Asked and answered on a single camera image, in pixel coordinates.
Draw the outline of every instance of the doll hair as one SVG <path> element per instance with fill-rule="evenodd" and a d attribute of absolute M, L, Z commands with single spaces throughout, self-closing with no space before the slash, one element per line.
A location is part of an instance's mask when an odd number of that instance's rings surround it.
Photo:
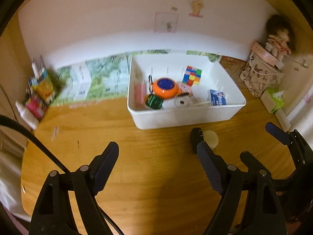
<path fill-rule="evenodd" d="M 273 15 L 266 23 L 267 34 L 277 35 L 279 30 L 287 29 L 289 32 L 289 42 L 287 42 L 291 51 L 295 50 L 295 32 L 293 31 L 290 23 L 285 20 L 281 15 Z"/>

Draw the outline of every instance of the blue card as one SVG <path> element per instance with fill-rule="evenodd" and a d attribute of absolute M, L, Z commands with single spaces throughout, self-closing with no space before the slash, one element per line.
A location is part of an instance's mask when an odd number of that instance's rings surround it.
<path fill-rule="evenodd" d="M 225 94 L 223 92 L 210 90 L 212 106 L 226 105 Z"/>

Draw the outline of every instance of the black cable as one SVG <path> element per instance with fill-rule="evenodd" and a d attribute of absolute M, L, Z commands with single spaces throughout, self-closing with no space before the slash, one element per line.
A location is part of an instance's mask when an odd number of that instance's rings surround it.
<path fill-rule="evenodd" d="M 16 117 L 16 114 L 15 114 L 15 111 L 14 111 L 14 109 L 13 109 L 12 103 L 11 103 L 11 101 L 10 101 L 10 99 L 9 99 L 9 96 L 8 96 L 7 93 L 4 91 L 4 88 L 3 88 L 3 86 L 1 85 L 1 83 L 0 83 L 0 88 L 1 88 L 2 92 L 4 93 L 5 97 L 7 98 L 7 101 L 9 102 L 9 105 L 10 105 L 12 111 L 13 111 L 13 115 L 14 115 L 14 117 L 15 117 L 15 120 L 18 122 L 18 118 Z"/>
<path fill-rule="evenodd" d="M 105 220 L 107 220 L 108 223 L 109 223 L 110 225 L 112 225 L 112 227 L 117 231 L 117 233 L 118 233 L 119 235 L 125 235 L 125 234 L 122 232 L 122 230 L 116 225 L 116 223 L 107 215 L 107 213 L 105 213 L 105 212 L 102 210 L 102 208 L 99 207 L 99 209 L 101 210 L 101 213 L 102 213 L 103 217 L 105 218 Z"/>
<path fill-rule="evenodd" d="M 54 154 L 52 154 L 40 141 L 37 139 L 31 132 L 29 132 L 24 126 L 19 124 L 18 122 L 15 122 L 11 118 L 8 118 L 6 116 L 0 115 L 0 126 L 5 126 L 8 128 L 11 128 L 22 135 L 24 135 L 26 138 L 28 138 L 32 143 L 34 143 L 46 156 L 50 158 L 51 161 L 53 161 L 62 171 L 65 173 L 70 173 L 70 171 L 65 167 L 63 163 L 59 159 L 57 159 Z M 112 225 L 112 227 L 117 231 L 119 235 L 124 235 L 122 230 L 116 225 L 116 223 L 105 213 L 101 208 L 101 213 L 105 220 Z"/>
<path fill-rule="evenodd" d="M 40 141 L 37 139 L 29 130 L 27 130 L 24 126 L 15 122 L 11 118 L 0 115 L 0 125 L 11 128 L 26 138 L 28 138 L 31 142 L 33 142 L 46 156 L 50 158 L 62 171 L 65 173 L 70 173 L 70 171 L 65 167 L 63 163 L 60 162 Z"/>

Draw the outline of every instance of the rubik's cube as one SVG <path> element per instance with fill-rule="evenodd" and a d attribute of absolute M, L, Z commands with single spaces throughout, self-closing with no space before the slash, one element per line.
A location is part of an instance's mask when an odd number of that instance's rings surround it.
<path fill-rule="evenodd" d="M 184 74 L 183 83 L 192 86 L 193 84 L 198 85 L 201 78 L 202 70 L 195 67 L 187 66 Z"/>

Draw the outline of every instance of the white box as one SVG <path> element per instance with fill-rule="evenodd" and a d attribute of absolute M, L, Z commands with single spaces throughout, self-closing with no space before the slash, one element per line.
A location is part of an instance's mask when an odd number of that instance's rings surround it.
<path fill-rule="evenodd" d="M 144 80 L 148 80 L 150 74 L 153 81 L 162 77 L 182 81 L 188 65 L 202 70 L 199 86 L 208 91 L 212 89 L 225 93 L 227 105 L 203 104 L 185 109 L 160 110 L 149 110 L 148 107 L 136 105 L 134 98 L 136 83 L 143 83 Z M 219 62 L 210 62 L 206 56 L 148 54 L 133 56 L 131 59 L 127 107 L 139 129 L 176 127 L 228 120 L 245 105 L 246 99 L 225 69 Z"/>
<path fill-rule="evenodd" d="M 85 61 L 73 64 L 72 72 L 76 74 L 73 80 L 74 100 L 85 100 L 91 86 L 91 76 Z"/>

